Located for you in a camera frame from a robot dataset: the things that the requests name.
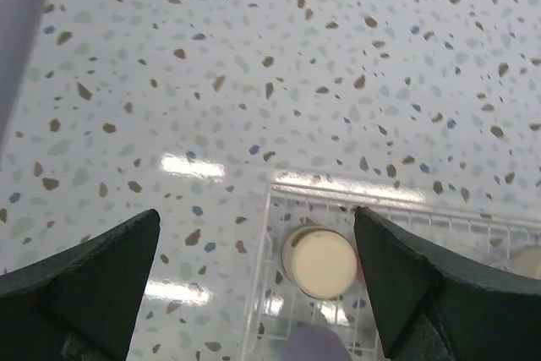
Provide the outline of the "cream steel cup brown band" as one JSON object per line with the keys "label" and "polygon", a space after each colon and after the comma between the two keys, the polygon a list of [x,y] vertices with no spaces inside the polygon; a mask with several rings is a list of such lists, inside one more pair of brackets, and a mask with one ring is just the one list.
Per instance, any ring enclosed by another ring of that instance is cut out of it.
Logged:
{"label": "cream steel cup brown band", "polygon": [[539,246],[521,247],[511,258],[522,275],[536,280],[541,279],[541,248]]}

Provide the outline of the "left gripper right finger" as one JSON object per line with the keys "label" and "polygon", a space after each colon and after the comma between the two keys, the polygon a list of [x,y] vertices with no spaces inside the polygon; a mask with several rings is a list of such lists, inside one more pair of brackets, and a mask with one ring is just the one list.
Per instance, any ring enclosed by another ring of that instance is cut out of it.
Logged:
{"label": "left gripper right finger", "polygon": [[354,233],[390,360],[538,360],[540,282],[418,237],[367,207]]}

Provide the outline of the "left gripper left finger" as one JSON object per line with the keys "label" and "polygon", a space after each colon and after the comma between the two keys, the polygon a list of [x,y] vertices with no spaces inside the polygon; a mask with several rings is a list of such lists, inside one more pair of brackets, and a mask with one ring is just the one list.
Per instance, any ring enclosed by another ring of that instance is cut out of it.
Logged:
{"label": "left gripper left finger", "polygon": [[124,360],[160,236],[143,211],[1,277],[3,360]]}

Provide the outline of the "purple plastic cup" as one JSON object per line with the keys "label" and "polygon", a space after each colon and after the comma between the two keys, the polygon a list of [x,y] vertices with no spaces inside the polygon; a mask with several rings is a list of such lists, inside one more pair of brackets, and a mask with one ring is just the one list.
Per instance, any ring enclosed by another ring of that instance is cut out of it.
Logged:
{"label": "purple plastic cup", "polygon": [[281,361],[352,361],[352,356],[334,331],[307,325],[292,331],[281,350]]}

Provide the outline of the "red plastic cup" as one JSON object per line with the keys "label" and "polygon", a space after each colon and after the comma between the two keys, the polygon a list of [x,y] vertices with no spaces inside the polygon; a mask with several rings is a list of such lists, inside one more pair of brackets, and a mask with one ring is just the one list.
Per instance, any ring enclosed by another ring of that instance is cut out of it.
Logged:
{"label": "red plastic cup", "polygon": [[356,261],[357,261],[357,279],[362,284],[364,284],[365,283],[365,278],[364,278],[364,274],[363,274],[363,268],[362,268],[362,265],[361,265],[358,248],[354,247],[353,250],[354,250],[354,253],[355,253],[355,256],[356,256]]}

